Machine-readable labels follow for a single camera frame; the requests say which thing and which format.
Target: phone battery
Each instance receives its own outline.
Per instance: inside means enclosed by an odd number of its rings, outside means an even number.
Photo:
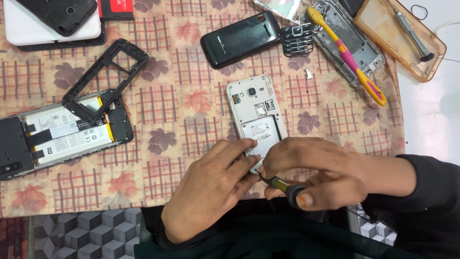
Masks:
[[[100,107],[100,103],[96,96],[83,100],[81,103],[92,110],[97,110]],[[54,138],[34,147],[35,151],[42,150],[45,155],[35,161],[37,165],[53,162],[66,157],[70,158],[79,152],[91,150],[114,142],[109,124],[95,126],[82,131],[77,131],[75,128],[70,127],[73,125],[73,122],[80,120],[80,118],[73,115],[63,106],[31,113],[24,116],[23,119],[27,125],[33,124],[35,126],[36,130],[32,132],[31,135],[47,129],[52,130],[58,126],[69,125],[66,135]]]
[[[273,115],[243,123],[242,129],[243,137],[257,140],[257,147],[249,149],[251,155],[265,158],[268,150],[280,141]]]

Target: precision screwdriver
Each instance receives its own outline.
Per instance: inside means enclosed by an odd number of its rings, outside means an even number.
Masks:
[[[297,195],[303,190],[306,189],[305,186],[296,184],[296,185],[290,185],[288,183],[285,183],[283,180],[281,180],[279,177],[273,177],[271,179],[265,179],[262,174],[259,172],[259,170],[256,169],[256,172],[259,174],[260,179],[264,181],[266,184],[268,184],[270,187],[278,189],[286,194],[287,201],[289,204],[297,209],[300,209],[299,205],[297,204]]]
[[[415,47],[420,53],[420,60],[422,62],[428,62],[434,58],[434,54],[429,52],[428,49],[423,45],[423,43],[420,41],[418,36],[415,34],[414,29],[410,25],[409,21],[406,19],[403,13],[398,11],[395,6],[388,0],[388,3],[390,3],[391,7],[393,8],[393,11],[395,12],[395,18],[401,25],[401,27],[404,29],[406,34],[409,36],[410,40],[412,40],[412,43],[414,43]]]

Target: phone camera lens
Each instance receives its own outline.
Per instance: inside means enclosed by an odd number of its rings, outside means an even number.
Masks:
[[[249,88],[249,89],[247,90],[247,93],[249,94],[249,96],[254,96],[254,95],[256,95],[256,89],[254,89],[254,88]]]

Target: pink toothbrush handle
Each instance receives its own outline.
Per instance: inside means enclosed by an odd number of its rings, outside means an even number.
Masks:
[[[381,106],[386,105],[386,98],[382,94],[382,92],[377,88],[377,86],[372,83],[369,78],[359,69],[358,65],[353,58],[353,55],[347,49],[347,47],[343,44],[341,39],[338,39],[335,44],[339,49],[340,57],[343,61],[348,65],[348,67],[355,73],[358,77],[359,81],[361,81],[364,88],[367,92],[372,96],[372,98]]]

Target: black plastic midframe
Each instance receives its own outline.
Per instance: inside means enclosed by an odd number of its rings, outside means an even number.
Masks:
[[[124,52],[133,59],[136,60],[131,66],[130,71],[127,71],[117,63],[113,61],[113,58],[119,53]],[[75,116],[86,121],[87,123],[93,124],[99,120],[104,111],[109,109],[110,104],[121,95],[121,92],[136,76],[141,68],[147,65],[149,56],[138,46],[130,43],[125,39],[118,39],[113,42],[110,47],[94,62],[94,64],[88,69],[85,74],[75,83],[75,85],[62,97],[61,104],[73,113]],[[104,103],[96,112],[93,112],[86,106],[78,104],[75,100],[78,99],[78,95],[87,86],[87,84],[101,71],[103,67],[108,68],[110,65],[115,66],[121,72],[128,75],[127,79],[124,79],[116,89],[111,89],[110,93],[112,96],[109,101]]]

